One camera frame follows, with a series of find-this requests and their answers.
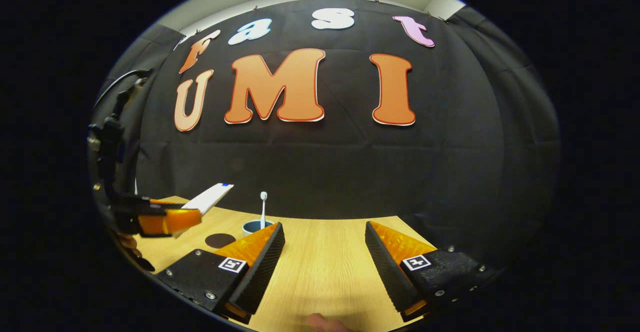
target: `dark circle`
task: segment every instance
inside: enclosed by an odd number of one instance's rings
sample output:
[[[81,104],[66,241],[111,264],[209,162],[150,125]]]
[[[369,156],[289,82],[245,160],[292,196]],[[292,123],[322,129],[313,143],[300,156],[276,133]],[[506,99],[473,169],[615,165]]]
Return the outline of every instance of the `dark circle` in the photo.
[[[204,242],[213,248],[222,248],[236,241],[236,238],[229,234],[213,234],[207,237]]]

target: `table surface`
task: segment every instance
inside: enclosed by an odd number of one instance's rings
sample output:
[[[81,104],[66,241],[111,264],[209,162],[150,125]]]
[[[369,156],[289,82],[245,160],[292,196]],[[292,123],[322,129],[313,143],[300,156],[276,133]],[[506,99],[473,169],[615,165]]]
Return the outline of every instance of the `table surface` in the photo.
[[[188,201],[178,196],[164,200]],[[217,248],[205,243],[212,234],[242,238],[242,224],[259,218],[259,214],[212,207],[201,224],[178,239],[135,236],[135,240],[142,257],[158,273],[196,248],[215,252]],[[285,246],[249,325],[230,321],[260,332],[312,332],[306,318],[317,312],[362,332],[386,332],[409,325],[394,309],[364,241],[366,222],[375,221],[431,245],[398,216],[316,220],[267,215],[267,220],[282,223]]]

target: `white toothbrush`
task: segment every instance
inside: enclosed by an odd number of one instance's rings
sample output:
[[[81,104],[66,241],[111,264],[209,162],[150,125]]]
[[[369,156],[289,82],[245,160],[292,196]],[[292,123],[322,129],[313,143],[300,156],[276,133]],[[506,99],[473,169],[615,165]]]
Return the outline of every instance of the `white toothbrush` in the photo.
[[[262,198],[262,217],[260,218],[260,229],[262,230],[265,228],[265,201],[267,200],[267,193],[262,191],[260,198]]]

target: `blue cup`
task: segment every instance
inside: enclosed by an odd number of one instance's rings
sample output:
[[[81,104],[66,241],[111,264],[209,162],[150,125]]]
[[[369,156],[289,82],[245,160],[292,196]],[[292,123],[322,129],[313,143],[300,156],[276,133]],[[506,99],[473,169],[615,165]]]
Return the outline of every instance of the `blue cup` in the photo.
[[[270,225],[273,225],[274,223],[271,221],[265,221],[264,222],[264,227],[267,228]],[[260,230],[260,220],[253,220],[253,221],[249,221],[249,222],[245,222],[244,225],[242,225],[242,234],[244,234],[244,236],[249,236],[250,234],[253,234],[253,232],[259,231]]]

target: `robotic arm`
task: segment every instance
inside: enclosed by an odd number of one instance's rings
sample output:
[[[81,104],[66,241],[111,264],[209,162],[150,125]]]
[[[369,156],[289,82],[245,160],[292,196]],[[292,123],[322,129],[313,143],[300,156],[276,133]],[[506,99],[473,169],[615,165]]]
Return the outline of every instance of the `robotic arm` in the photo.
[[[175,232],[202,222],[199,209],[183,209],[182,205],[122,193],[114,187],[116,166],[122,162],[125,146],[124,127],[119,122],[120,116],[135,89],[142,88],[152,72],[153,69],[134,70],[111,84],[98,102],[124,77],[138,77],[135,84],[118,93],[116,105],[112,113],[104,119],[102,126],[89,125],[87,142],[96,153],[94,163],[98,170],[98,182],[94,184],[93,189],[103,189],[108,200],[108,213],[115,222],[115,232],[121,236],[140,234],[142,237],[169,237]],[[133,252],[130,252],[130,255],[143,268],[153,271],[153,267],[146,260]]]

